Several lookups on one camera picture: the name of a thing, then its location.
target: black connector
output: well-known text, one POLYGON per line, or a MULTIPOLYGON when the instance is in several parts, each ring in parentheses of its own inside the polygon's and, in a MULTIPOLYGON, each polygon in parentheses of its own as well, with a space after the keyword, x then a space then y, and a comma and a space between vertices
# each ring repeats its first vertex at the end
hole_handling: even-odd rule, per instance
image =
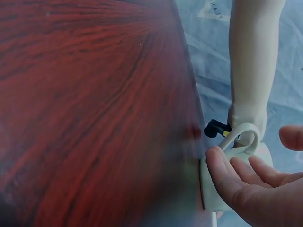
POLYGON ((212 119, 204 129, 204 134, 209 138, 215 138, 218 133, 226 137, 231 131, 232 128, 229 124, 223 124, 212 119))

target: finger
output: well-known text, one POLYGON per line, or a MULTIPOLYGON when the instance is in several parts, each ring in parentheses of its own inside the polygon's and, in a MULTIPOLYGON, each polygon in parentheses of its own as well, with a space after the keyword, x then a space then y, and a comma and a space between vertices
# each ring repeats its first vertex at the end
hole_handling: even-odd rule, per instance
POLYGON ((211 148, 206 152, 206 162, 218 194, 230 205, 237 191, 247 184, 234 170, 231 171, 233 167, 219 147, 211 148))
POLYGON ((216 151, 216 155, 219 156, 220 160, 222 161, 222 164, 224 165, 224 167, 226 168, 226 171, 232 175, 235 178, 239 178, 238 174, 236 173, 236 171, 233 169, 233 167, 231 166, 231 164, 229 163, 228 159, 226 158, 225 153, 221 150, 220 147, 218 146, 214 146, 212 148, 210 148, 210 150, 215 150, 216 151))
POLYGON ((230 163, 242 181, 248 184, 256 184, 264 188, 272 188, 269 184, 263 182, 252 168, 238 157, 233 157, 230 160, 230 163))
POLYGON ((256 174, 262 179, 263 182, 276 188, 281 185, 283 179, 289 175, 286 173, 281 173, 274 168, 268 166, 261 158, 258 156, 249 157, 249 162, 256 174))
POLYGON ((285 177, 280 185, 284 185, 290 182, 294 182, 296 180, 299 180, 303 178, 303 172, 295 173, 295 174, 290 174, 289 176, 285 177))
POLYGON ((279 136, 286 148, 295 151, 303 150, 303 126, 283 126, 279 131, 279 136))

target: red wood-grain surface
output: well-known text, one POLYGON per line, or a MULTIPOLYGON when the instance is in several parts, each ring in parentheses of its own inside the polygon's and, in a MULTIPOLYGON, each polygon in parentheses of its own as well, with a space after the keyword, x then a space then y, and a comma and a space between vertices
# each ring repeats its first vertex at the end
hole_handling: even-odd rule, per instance
POLYGON ((172 0, 0 1, 0 226, 209 227, 172 0))

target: yellow tag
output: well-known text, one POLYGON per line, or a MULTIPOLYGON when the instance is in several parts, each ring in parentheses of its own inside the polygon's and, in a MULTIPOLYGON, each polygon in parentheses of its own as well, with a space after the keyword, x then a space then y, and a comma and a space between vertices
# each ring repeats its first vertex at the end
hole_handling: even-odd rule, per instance
POLYGON ((229 133, 230 133, 229 131, 224 131, 224 132, 223 132, 223 136, 224 136, 224 137, 227 137, 227 136, 229 135, 229 133))

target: mannequin hand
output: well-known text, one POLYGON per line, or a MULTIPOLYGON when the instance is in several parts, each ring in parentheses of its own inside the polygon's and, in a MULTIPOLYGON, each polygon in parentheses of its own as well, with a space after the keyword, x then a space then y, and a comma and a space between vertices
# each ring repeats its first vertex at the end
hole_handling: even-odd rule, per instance
MULTIPOLYGON (((282 144, 303 150, 303 127, 280 129, 282 144)), ((206 153, 208 170, 222 199, 252 226, 303 226, 303 172, 280 173, 251 156, 252 169, 240 159, 227 160, 219 147, 206 153)))

